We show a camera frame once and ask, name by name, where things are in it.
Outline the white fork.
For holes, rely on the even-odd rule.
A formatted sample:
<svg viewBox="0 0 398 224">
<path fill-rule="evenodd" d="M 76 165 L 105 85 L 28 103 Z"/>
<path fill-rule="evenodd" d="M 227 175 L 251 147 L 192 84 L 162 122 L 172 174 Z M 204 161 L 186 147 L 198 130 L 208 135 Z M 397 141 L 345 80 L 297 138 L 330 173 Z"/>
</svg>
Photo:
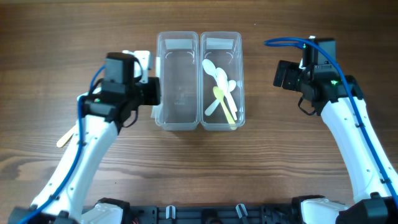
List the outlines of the white fork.
<svg viewBox="0 0 398 224">
<path fill-rule="evenodd" d="M 157 78 L 160 77 L 160 67 L 161 67 L 161 59 L 160 59 L 160 57 L 156 57 L 156 59 L 155 59 L 155 76 Z"/>
<path fill-rule="evenodd" d="M 153 106 L 151 112 L 151 118 L 156 119 L 159 116 L 161 109 L 162 109 L 162 104 Z"/>
</svg>

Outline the clear plastic container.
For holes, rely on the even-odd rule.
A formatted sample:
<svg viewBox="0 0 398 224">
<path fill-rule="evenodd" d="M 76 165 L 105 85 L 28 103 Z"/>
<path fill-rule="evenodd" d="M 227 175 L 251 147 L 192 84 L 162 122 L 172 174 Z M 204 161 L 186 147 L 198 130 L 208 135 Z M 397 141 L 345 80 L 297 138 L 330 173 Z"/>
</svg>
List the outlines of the clear plastic container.
<svg viewBox="0 0 398 224">
<path fill-rule="evenodd" d="M 222 68 L 228 81 L 236 81 L 236 88 L 231 92 L 237 107 L 237 120 L 235 125 L 229 125 L 224 115 L 221 104 L 217 106 L 211 116 L 205 115 L 205 110 L 216 99 L 213 87 L 218 86 L 217 79 L 205 73 L 202 67 L 204 59 L 211 60 L 215 67 Z M 201 35 L 200 50 L 200 122 L 207 131 L 233 131 L 245 123 L 245 97 L 244 97 L 244 72 L 242 38 L 238 32 L 204 32 Z M 231 113 L 227 91 L 224 93 L 224 102 Z"/>
<path fill-rule="evenodd" d="M 191 131 L 199 123 L 199 47 L 194 31 L 161 32 L 156 57 L 161 59 L 160 104 L 156 125 L 166 131 Z"/>
</svg>

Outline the right clear plastic container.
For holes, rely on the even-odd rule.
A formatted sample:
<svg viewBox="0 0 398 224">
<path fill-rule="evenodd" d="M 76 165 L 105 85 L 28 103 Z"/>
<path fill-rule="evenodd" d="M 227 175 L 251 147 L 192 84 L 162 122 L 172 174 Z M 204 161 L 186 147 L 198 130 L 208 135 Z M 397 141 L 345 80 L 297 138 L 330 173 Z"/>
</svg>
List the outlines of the right clear plastic container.
<svg viewBox="0 0 398 224">
<path fill-rule="evenodd" d="M 222 68 L 228 81 L 236 81 L 236 88 L 231 92 L 237 107 L 237 120 L 235 125 L 229 125 L 224 115 L 221 104 L 217 106 L 211 116 L 205 115 L 205 110 L 216 99 L 213 87 L 218 86 L 217 79 L 205 73 L 202 67 L 204 59 L 211 60 L 215 67 Z M 245 97 L 244 97 L 244 72 L 242 38 L 238 32 L 204 32 L 201 35 L 200 50 L 200 122 L 207 131 L 233 131 L 245 123 Z M 224 93 L 224 102 L 231 113 L 227 91 Z"/>
</svg>

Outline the yellow plastic spoon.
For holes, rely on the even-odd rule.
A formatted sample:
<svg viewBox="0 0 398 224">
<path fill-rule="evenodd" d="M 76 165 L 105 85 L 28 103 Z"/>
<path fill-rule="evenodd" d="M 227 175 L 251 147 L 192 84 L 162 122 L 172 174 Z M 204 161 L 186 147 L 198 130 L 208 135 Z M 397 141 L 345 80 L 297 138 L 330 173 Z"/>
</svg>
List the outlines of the yellow plastic spoon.
<svg viewBox="0 0 398 224">
<path fill-rule="evenodd" d="M 229 125 L 235 125 L 236 123 L 235 123 L 231 113 L 227 109 L 227 106 L 226 106 L 226 104 L 224 102 L 224 93 L 223 93 L 223 91 L 219 87 L 214 86 L 213 87 L 213 94 L 214 94 L 215 98 L 220 102 L 228 124 Z"/>
</svg>

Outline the thick white plastic spoon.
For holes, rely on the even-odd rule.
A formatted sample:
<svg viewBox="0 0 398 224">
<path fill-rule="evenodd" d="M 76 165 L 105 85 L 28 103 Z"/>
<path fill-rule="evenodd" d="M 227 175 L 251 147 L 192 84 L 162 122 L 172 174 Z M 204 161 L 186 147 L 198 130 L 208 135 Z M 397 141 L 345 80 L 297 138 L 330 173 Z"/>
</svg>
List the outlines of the thick white plastic spoon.
<svg viewBox="0 0 398 224">
<path fill-rule="evenodd" d="M 211 116 L 213 114 L 213 112 L 215 111 L 215 109 L 217 108 L 217 106 L 219 105 L 220 101 L 215 99 L 214 102 L 212 102 L 211 105 L 209 105 L 207 107 L 207 109 L 205 110 L 205 115 L 206 116 Z"/>
</svg>

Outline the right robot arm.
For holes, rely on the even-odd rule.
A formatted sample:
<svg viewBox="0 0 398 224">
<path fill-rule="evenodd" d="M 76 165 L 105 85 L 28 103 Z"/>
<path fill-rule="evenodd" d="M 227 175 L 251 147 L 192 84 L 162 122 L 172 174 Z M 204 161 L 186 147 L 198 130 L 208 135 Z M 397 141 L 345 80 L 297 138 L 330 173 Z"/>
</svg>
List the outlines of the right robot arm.
<svg viewBox="0 0 398 224">
<path fill-rule="evenodd" d="M 326 62 L 301 67 L 281 60 L 274 86 L 302 93 L 332 133 L 353 189 L 354 205 L 308 195 L 292 200 L 293 223 L 397 223 L 397 172 L 368 118 L 356 79 Z"/>
</svg>

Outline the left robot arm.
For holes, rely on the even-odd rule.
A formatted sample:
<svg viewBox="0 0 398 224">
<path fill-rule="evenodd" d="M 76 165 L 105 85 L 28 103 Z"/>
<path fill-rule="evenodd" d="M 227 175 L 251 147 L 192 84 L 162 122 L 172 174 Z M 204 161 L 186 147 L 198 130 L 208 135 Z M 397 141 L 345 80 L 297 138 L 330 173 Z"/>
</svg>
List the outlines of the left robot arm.
<svg viewBox="0 0 398 224">
<path fill-rule="evenodd" d="M 160 103 L 160 81 L 118 83 L 99 79 L 101 90 L 90 89 L 77 104 L 77 130 L 55 172 L 29 208 L 15 207 L 9 223 L 82 223 L 98 220 L 122 223 L 129 204 L 105 200 L 101 212 L 83 213 L 84 199 L 102 158 L 116 140 L 125 120 L 141 105 Z"/>
</svg>

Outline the yellow plastic fork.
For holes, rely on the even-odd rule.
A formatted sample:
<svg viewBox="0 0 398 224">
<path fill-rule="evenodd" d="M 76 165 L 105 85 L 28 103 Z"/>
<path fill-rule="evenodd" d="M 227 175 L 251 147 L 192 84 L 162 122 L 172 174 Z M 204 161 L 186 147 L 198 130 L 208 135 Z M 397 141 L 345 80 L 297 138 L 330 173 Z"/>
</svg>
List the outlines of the yellow plastic fork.
<svg viewBox="0 0 398 224">
<path fill-rule="evenodd" d="M 72 138 L 74 135 L 75 131 L 77 129 L 77 126 L 74 125 L 69 131 L 67 131 L 56 143 L 56 146 L 58 148 L 62 148 L 66 145 L 66 143 Z"/>
</svg>

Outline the left clear plastic container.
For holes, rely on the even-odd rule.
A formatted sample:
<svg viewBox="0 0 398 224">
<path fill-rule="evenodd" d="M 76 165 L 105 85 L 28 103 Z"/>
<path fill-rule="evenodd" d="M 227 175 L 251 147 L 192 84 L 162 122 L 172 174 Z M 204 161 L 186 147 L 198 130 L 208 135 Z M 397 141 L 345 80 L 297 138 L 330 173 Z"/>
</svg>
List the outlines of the left clear plastic container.
<svg viewBox="0 0 398 224">
<path fill-rule="evenodd" d="M 161 59 L 160 104 L 156 125 L 166 131 L 191 131 L 199 123 L 199 47 L 194 31 L 161 32 L 156 57 Z"/>
</svg>

